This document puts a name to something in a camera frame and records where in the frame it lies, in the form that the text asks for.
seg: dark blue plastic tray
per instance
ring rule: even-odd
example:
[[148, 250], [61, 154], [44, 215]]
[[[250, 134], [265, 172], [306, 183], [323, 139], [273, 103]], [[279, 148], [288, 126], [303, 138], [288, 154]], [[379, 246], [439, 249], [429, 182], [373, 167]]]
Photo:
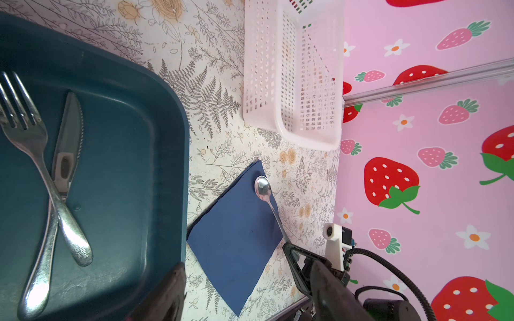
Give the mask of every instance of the dark blue plastic tray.
[[[106, 51], [0, 13], [0, 70], [16, 71], [48, 130], [50, 169], [73, 90], [84, 145], [68, 206], [94, 261], [75, 264], [59, 234], [38, 320], [123, 320], [185, 259], [189, 128], [157, 75]], [[30, 158], [0, 130], [0, 320], [16, 310], [43, 236], [48, 195]]]

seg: perforated basket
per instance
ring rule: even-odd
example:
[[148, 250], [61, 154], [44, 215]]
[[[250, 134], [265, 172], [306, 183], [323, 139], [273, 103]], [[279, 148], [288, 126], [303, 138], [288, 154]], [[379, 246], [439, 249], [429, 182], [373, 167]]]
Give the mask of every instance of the perforated basket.
[[342, 0], [246, 0], [243, 117], [301, 147], [341, 140]]

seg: floral tablecloth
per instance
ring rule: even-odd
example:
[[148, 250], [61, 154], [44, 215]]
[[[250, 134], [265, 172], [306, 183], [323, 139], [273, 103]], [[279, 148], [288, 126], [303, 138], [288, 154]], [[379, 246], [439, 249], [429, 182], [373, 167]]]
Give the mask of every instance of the floral tablecloth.
[[[244, 0], [0, 0], [0, 10], [145, 66], [175, 90], [191, 127], [188, 223], [259, 158], [292, 242], [324, 252], [339, 151], [297, 148], [243, 121]], [[300, 299], [282, 244], [239, 319], [267, 319]], [[189, 247], [186, 273], [183, 320], [236, 319]]]

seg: folded blue cloth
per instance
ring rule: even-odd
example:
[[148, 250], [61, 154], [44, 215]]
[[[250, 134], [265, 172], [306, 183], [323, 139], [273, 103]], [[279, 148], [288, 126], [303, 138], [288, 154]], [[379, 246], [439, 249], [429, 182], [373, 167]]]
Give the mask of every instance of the folded blue cloth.
[[[261, 161], [249, 165], [188, 228], [189, 246], [237, 316], [282, 239], [269, 205], [255, 195], [260, 175]], [[273, 195], [271, 204], [278, 211]]]

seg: fork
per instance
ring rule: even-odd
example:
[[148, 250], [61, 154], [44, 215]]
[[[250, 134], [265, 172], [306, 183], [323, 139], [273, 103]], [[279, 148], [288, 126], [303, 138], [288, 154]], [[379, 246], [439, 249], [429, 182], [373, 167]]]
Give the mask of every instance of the fork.
[[9, 118], [7, 117], [7, 113], [0, 104], [0, 125], [2, 126], [4, 134], [14, 146], [26, 153], [38, 168], [39, 173], [45, 182], [46, 189], [48, 190], [50, 201], [53, 205], [53, 208], [55, 209], [57, 218], [59, 219], [59, 226], [63, 232], [66, 244], [74, 253], [74, 257], [85, 256], [90, 257], [92, 260], [93, 253], [91, 251], [91, 247], [89, 246], [89, 243], [84, 233], [80, 229], [77, 221], [75, 221], [75, 218], [71, 214], [70, 210], [61, 199], [61, 195], [54, 185], [48, 169], [46, 168], [45, 161], [43, 159], [43, 151], [45, 150], [46, 143], [48, 141], [48, 134], [46, 132], [45, 124], [41, 119], [41, 115], [36, 109], [36, 106], [29, 96], [27, 89], [20, 80], [20, 77], [18, 77], [18, 75], [13, 72], [14, 78], [18, 84], [18, 88], [32, 117], [33, 123], [31, 122], [31, 119], [29, 118], [21, 99], [18, 97], [18, 94], [16, 93], [16, 90], [14, 89], [9, 76], [5, 72], [2, 72], [2, 74], [21, 116], [21, 119], [18, 118], [18, 115], [14, 110], [6, 91], [0, 83], [0, 93], [2, 94], [4, 103], [7, 106], [8, 115], [10, 116], [12, 124], [14, 125], [11, 126]]

